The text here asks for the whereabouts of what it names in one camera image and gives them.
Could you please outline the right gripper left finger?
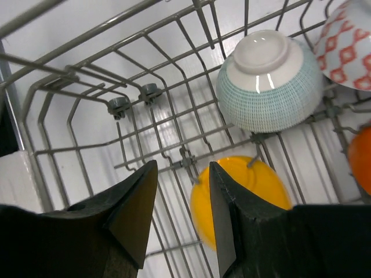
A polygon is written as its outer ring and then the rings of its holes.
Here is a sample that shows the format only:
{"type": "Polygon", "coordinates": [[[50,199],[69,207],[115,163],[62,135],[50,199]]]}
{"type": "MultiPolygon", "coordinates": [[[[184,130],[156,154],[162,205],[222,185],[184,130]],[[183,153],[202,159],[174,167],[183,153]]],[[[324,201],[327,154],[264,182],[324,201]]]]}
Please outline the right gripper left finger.
{"type": "Polygon", "coordinates": [[[2,277],[136,277],[144,266],[158,184],[151,160],[64,210],[1,206],[2,277]]]}

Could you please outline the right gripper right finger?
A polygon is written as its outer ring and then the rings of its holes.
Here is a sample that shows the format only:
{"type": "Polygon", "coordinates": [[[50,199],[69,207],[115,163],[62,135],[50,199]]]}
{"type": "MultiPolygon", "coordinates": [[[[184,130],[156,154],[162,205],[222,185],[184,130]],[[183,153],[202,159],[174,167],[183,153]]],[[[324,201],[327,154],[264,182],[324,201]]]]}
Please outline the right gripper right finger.
{"type": "Polygon", "coordinates": [[[369,277],[368,204],[284,210],[209,165],[221,277],[369,277]]]}

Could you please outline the orange bowl white inside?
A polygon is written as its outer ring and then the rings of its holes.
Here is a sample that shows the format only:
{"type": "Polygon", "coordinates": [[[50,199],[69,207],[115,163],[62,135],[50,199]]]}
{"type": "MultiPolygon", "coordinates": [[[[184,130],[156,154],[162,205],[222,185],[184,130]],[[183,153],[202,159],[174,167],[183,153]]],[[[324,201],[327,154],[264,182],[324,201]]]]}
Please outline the orange bowl white inside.
{"type": "Polygon", "coordinates": [[[370,126],[363,127],[348,147],[348,161],[358,184],[370,195],[370,126]]]}

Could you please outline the yellow-orange bowl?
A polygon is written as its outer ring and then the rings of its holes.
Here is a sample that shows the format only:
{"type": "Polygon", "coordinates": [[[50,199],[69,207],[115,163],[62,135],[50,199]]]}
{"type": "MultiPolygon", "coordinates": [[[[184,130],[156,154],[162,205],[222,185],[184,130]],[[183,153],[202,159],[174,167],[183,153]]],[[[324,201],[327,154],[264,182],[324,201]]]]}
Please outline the yellow-orange bowl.
{"type": "MultiPolygon", "coordinates": [[[[217,160],[217,163],[244,188],[255,195],[282,209],[292,208],[286,188],[277,173],[264,162],[253,160],[250,156],[229,156],[217,160]]],[[[191,190],[190,210],[192,223],[199,238],[212,250],[216,250],[210,201],[209,168],[205,168],[197,178],[191,190]]]]}

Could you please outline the light teal bowl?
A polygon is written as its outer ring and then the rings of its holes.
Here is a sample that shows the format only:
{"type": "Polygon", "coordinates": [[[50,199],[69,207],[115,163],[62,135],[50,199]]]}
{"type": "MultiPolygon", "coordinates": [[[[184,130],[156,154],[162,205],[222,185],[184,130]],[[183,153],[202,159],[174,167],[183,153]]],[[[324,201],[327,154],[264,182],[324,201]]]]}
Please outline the light teal bowl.
{"type": "Polygon", "coordinates": [[[274,30],[241,39],[216,82],[225,120],[253,133],[274,133],[303,122],[323,93],[323,75],[310,48],[274,30]]]}

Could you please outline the grey wire dish rack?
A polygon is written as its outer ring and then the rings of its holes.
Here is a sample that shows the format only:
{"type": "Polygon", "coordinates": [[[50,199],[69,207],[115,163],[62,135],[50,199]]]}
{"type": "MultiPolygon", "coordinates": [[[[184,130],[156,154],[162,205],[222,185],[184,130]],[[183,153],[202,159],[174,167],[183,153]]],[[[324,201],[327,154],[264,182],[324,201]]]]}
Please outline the grey wire dish rack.
{"type": "Polygon", "coordinates": [[[250,156],[292,204],[370,205],[346,154],[370,119],[370,93],[324,77],[315,109],[275,132],[240,129],[217,99],[224,60],[276,30],[313,48],[340,1],[2,1],[1,111],[25,160],[1,165],[1,199],[61,210],[158,165],[139,277],[217,277],[191,219],[210,162],[250,156]]]}

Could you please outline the blue triangle pattern bowl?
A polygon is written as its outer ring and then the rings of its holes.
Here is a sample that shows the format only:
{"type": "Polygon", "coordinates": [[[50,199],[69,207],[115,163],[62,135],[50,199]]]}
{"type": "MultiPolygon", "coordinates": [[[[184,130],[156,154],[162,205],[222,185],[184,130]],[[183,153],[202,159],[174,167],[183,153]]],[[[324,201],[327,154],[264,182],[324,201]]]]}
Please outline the blue triangle pattern bowl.
{"type": "Polygon", "coordinates": [[[344,1],[327,19],[314,54],[334,83],[370,91],[370,1],[344,1]]]}

